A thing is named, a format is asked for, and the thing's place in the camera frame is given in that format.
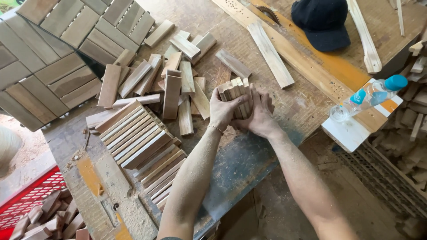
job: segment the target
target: blue bottle cap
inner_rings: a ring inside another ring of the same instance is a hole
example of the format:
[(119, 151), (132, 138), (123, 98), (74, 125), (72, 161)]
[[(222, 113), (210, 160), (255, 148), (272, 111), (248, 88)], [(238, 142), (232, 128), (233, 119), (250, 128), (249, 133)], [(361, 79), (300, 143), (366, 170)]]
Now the blue bottle cap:
[(408, 80), (402, 75), (393, 75), (386, 79), (386, 88), (392, 91), (398, 91), (408, 85)]

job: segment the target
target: plastic water bottle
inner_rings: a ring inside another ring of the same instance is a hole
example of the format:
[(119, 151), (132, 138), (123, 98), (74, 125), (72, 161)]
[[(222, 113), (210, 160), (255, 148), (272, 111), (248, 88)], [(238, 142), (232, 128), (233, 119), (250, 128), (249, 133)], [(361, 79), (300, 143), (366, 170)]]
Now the plastic water bottle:
[(408, 85), (408, 80), (402, 75), (377, 80), (332, 107), (329, 117), (336, 122), (343, 122), (363, 110), (391, 99), (406, 85)]

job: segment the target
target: hand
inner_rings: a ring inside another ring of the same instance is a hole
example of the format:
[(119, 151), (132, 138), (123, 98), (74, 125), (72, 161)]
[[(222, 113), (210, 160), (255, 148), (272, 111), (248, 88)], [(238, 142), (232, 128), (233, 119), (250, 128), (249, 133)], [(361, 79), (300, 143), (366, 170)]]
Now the hand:
[(252, 115), (245, 120), (233, 120), (230, 125), (237, 129), (247, 129), (263, 138), (272, 138), (275, 134), (283, 133), (279, 124), (273, 118), (273, 99), (268, 93), (257, 91), (255, 85), (250, 85), (252, 93)]
[(233, 118), (234, 110), (248, 100), (249, 96), (244, 94), (232, 101), (223, 102), (219, 96), (218, 87), (216, 87), (211, 97), (211, 122), (209, 125), (213, 125), (221, 131), (225, 131)]

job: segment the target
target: cap brim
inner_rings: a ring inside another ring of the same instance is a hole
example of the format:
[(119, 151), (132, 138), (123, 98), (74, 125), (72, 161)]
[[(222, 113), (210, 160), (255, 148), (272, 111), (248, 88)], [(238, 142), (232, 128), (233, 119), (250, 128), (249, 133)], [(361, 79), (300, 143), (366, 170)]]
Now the cap brim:
[(345, 26), (331, 31), (312, 32), (304, 30), (304, 32), (311, 45), (321, 52), (334, 51), (347, 47), (351, 43)]

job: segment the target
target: wood offcut pile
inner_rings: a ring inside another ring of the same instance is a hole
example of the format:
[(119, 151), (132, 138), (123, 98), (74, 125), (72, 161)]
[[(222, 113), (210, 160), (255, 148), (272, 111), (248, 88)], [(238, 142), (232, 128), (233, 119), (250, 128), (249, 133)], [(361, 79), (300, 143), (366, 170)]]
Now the wood offcut pile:
[(9, 240), (89, 240), (85, 222), (68, 188), (53, 190), (17, 222)]
[(372, 145), (382, 152), (416, 186), (426, 191), (427, 183), (427, 54), (425, 34), (410, 47), (416, 57), (401, 73), (409, 84), (398, 95), (404, 102), (396, 109), (385, 126), (372, 137)]

